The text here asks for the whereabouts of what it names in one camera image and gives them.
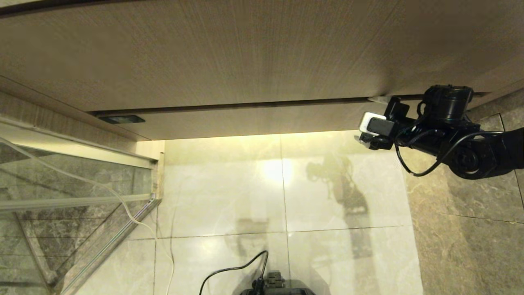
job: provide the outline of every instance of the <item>wood grain panel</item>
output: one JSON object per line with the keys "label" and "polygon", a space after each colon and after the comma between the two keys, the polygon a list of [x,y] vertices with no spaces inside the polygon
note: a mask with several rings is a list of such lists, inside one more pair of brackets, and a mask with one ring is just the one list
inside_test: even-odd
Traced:
{"label": "wood grain panel", "polygon": [[0,117],[28,125],[37,130],[51,131],[129,153],[136,151],[136,141],[0,92]]}
{"label": "wood grain panel", "polygon": [[521,0],[108,3],[0,19],[0,75],[81,110],[494,91]]}
{"label": "wood grain panel", "polygon": [[[84,125],[87,124],[87,125],[91,125],[93,127],[92,129],[94,130],[98,130],[96,128],[99,128],[101,130],[104,130],[102,132],[108,131],[108,132],[114,133],[115,135],[123,136],[127,139],[131,139],[134,141],[147,140],[147,138],[144,138],[138,134],[134,134],[125,129],[119,128],[118,126],[106,123],[98,118],[93,117],[92,115],[88,113],[85,113],[79,109],[71,107],[59,100],[48,97],[40,92],[29,89],[19,83],[6,79],[5,77],[2,77],[2,76],[0,76],[0,89],[2,90],[2,92],[12,96],[10,103],[14,103],[15,105],[17,105],[13,107],[12,109],[10,109],[10,111],[25,112],[27,114],[26,115],[27,117],[33,116],[32,118],[24,118],[24,117],[21,117],[20,115],[14,115],[14,117],[16,117],[17,119],[21,119],[23,122],[30,123],[30,124],[37,124],[37,122],[35,122],[35,120],[37,120],[40,123],[46,124],[48,128],[53,128],[53,127],[56,128],[57,126],[60,126],[61,128],[71,128],[72,126],[75,126],[75,125],[80,126],[82,124]],[[29,109],[24,110],[24,107],[18,106],[22,104],[24,105],[24,107],[28,107]],[[55,121],[55,120],[50,120],[49,119],[50,117],[57,117],[57,118],[62,118],[62,119],[58,119],[57,121]],[[77,123],[63,125],[63,118],[68,118],[68,120],[73,120],[74,122],[77,122]]]}
{"label": "wood grain panel", "polygon": [[137,114],[145,123],[120,124],[152,140],[355,130],[365,111],[385,104],[359,102],[278,108]]}

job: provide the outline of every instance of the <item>power cord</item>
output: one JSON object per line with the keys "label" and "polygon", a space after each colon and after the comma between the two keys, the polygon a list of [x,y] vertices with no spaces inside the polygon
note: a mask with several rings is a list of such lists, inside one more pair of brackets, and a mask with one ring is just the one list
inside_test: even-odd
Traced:
{"label": "power cord", "polygon": [[[101,183],[98,183],[96,181],[93,181],[91,179],[88,179],[88,178],[84,178],[84,177],[81,177],[81,176],[78,176],[76,174],[72,174],[72,173],[69,173],[67,171],[64,171],[52,164],[49,164],[47,163],[46,161],[40,159],[39,157],[36,157],[35,155],[19,148],[18,146],[16,146],[14,143],[12,143],[11,141],[5,139],[5,138],[2,138],[0,137],[0,142],[4,143],[5,145],[9,146],[10,148],[12,148],[13,150],[37,161],[38,163],[42,164],[43,166],[47,167],[47,168],[50,168],[52,170],[55,170],[56,172],[58,173],[61,173],[63,175],[66,175],[66,176],[69,176],[69,177],[72,177],[72,178],[75,178],[75,179],[78,179],[78,180],[81,180],[81,181],[84,181],[84,182],[87,182],[87,183],[90,183],[94,186],[99,186],[99,187],[102,187],[102,188],[105,188],[106,190],[108,190],[111,194],[113,194],[121,203],[122,205],[124,206],[124,209],[126,210],[126,213],[127,213],[127,216],[129,217],[129,219],[131,219],[131,221],[135,224],[138,224],[138,225],[143,225],[145,227],[147,227],[149,229],[149,231],[151,232],[153,238],[155,239],[155,242],[158,242],[158,237],[156,235],[156,233],[153,231],[153,229],[151,229],[151,227],[149,227],[147,224],[145,223],[141,223],[140,221],[136,220],[135,217],[133,217],[133,215],[131,214],[131,211],[129,211],[129,207],[127,206],[126,202],[124,201],[124,199],[122,199],[122,197],[120,196],[119,193],[117,193],[115,190],[113,190],[112,188],[104,185],[104,184],[101,184]],[[173,281],[173,275],[174,275],[174,258],[167,252],[165,246],[163,247],[164,249],[164,254],[166,254],[166,256],[169,258],[169,260],[171,261],[171,278],[169,280],[169,284],[168,284],[168,287],[167,287],[167,291],[166,291],[166,295],[169,294],[169,288],[171,287],[171,283]]]}
{"label": "power cord", "polygon": [[426,171],[421,172],[421,173],[415,173],[410,168],[408,168],[408,166],[406,165],[406,163],[402,159],[402,156],[400,155],[399,145],[396,142],[395,142],[395,150],[397,151],[398,160],[400,161],[400,164],[402,164],[404,169],[406,169],[406,171],[409,174],[413,175],[413,176],[421,177],[421,176],[428,175],[433,170],[435,170],[451,154],[451,152],[453,152],[453,150],[455,150],[457,148],[457,146],[461,142],[463,142],[464,140],[469,139],[469,138],[474,138],[475,136],[495,135],[495,134],[502,134],[502,133],[503,132],[501,132],[501,131],[479,131],[479,132],[474,132],[474,133],[467,134],[467,135],[459,138],[457,141],[455,141],[455,143],[453,143],[453,145],[444,153],[444,155],[442,157],[440,157],[440,159],[435,161],[435,163],[431,167],[429,167]]}
{"label": "power cord", "polygon": [[257,254],[257,256],[253,257],[253,259],[251,259],[250,262],[248,262],[247,264],[243,265],[243,266],[239,266],[239,267],[230,267],[230,268],[224,268],[224,269],[220,269],[220,270],[217,270],[213,273],[211,273],[209,276],[207,276],[204,281],[202,282],[202,286],[200,287],[200,292],[199,292],[199,295],[202,295],[202,290],[204,290],[204,285],[205,285],[205,282],[212,276],[216,275],[217,273],[221,273],[221,272],[225,272],[225,271],[230,271],[230,270],[240,270],[240,269],[244,269],[246,267],[248,267],[250,264],[253,263],[253,261],[255,261],[258,257],[260,257],[262,254],[266,254],[266,259],[264,260],[264,266],[262,267],[262,273],[260,274],[260,277],[259,277],[259,280],[261,280],[264,276],[264,271],[266,270],[266,264],[267,264],[267,258],[269,257],[269,252],[267,250],[264,250],[262,252],[260,252],[259,254]]}

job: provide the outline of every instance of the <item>white marble floor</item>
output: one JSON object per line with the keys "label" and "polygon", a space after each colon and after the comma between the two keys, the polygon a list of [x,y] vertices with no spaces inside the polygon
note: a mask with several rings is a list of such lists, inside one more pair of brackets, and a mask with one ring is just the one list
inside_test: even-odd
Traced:
{"label": "white marble floor", "polygon": [[[317,295],[422,294],[403,173],[354,131],[166,142],[164,200],[78,294],[198,294],[214,270],[269,250],[268,270]],[[260,263],[216,275],[203,294],[237,295]]]}

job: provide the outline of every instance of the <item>shower door frame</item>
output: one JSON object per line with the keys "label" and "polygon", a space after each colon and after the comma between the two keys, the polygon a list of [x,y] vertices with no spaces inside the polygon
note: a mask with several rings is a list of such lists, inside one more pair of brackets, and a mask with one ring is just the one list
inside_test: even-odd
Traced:
{"label": "shower door frame", "polygon": [[[0,117],[0,137],[7,139],[22,148],[28,147],[57,154],[151,169],[150,194],[122,196],[122,199],[125,201],[148,200],[147,204],[144,205],[134,216],[139,221],[149,214],[161,201],[163,193],[161,181],[163,176],[162,152],[159,152],[158,159],[153,159],[79,140],[71,136],[57,134],[36,128],[29,124],[2,117]],[[120,201],[115,197],[2,201],[0,202],[0,212],[78,207],[107,203],[120,203]],[[128,221],[120,227],[120,230],[93,255],[89,263],[80,267],[79,270],[76,270],[76,273],[69,274],[68,272],[57,286],[48,289],[51,290],[52,294],[74,294],[98,268],[98,266],[100,266],[109,256],[111,251],[114,250],[135,227],[136,224],[128,218]]]}

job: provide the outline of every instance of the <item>robotic arm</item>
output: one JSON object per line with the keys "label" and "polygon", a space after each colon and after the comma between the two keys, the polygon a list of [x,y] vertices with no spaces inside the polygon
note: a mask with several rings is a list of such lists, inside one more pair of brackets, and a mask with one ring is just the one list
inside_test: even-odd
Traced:
{"label": "robotic arm", "polygon": [[[409,106],[392,97],[384,115],[364,113],[360,141],[368,143],[372,150],[390,150],[394,146],[400,163],[414,176],[427,175],[441,163],[470,180],[524,168],[524,128],[509,132],[481,130],[465,115],[472,97],[473,89],[469,87],[432,86],[417,106],[417,119],[407,118]],[[426,171],[415,173],[403,161],[400,146],[431,154],[436,162]]]}

